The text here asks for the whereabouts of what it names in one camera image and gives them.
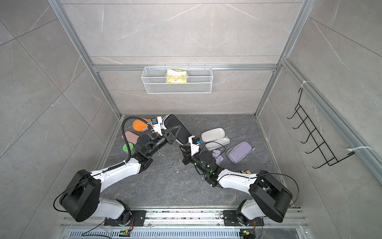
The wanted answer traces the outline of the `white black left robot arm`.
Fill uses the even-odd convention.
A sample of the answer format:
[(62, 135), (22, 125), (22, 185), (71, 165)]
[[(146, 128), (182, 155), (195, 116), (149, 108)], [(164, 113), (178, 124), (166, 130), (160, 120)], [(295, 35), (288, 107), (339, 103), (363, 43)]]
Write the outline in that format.
[(167, 143), (176, 141), (181, 129), (181, 125), (165, 129), (156, 140), (142, 135), (136, 144), (138, 149), (130, 159), (101, 170), (78, 171), (66, 190), (58, 196), (60, 205), (76, 222), (94, 216), (114, 220), (120, 226), (127, 225), (132, 220), (130, 207), (121, 200), (103, 199), (100, 193), (124, 178), (145, 171), (153, 162), (152, 155)]

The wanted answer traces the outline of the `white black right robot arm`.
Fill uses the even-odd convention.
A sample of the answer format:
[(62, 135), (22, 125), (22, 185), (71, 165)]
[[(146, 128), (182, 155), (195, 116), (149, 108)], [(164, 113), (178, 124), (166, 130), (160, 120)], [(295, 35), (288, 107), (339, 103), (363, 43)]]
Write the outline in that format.
[(260, 217), (283, 222), (293, 194), (272, 173), (265, 170), (257, 174), (233, 172), (217, 165), (211, 151), (192, 154), (189, 146), (180, 146), (180, 149), (184, 157), (182, 163), (191, 163), (211, 187), (235, 189), (251, 195), (252, 199), (243, 200), (235, 212), (235, 221), (239, 224), (247, 226)]

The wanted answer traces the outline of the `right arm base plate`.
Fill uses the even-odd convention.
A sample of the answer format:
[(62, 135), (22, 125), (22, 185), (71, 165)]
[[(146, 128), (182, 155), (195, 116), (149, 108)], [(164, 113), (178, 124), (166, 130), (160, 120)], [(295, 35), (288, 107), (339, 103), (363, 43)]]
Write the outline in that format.
[(264, 220), (261, 217), (250, 220), (235, 210), (224, 210), (220, 218), (224, 221), (225, 226), (264, 226)]

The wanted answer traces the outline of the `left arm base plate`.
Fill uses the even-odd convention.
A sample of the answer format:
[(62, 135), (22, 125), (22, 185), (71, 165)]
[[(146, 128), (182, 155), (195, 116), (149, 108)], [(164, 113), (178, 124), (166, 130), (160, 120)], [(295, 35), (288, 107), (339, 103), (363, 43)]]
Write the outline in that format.
[(146, 213), (147, 211), (145, 210), (132, 210), (115, 220), (106, 218), (103, 225), (113, 227), (127, 227), (133, 225), (133, 227), (141, 227), (144, 225)]

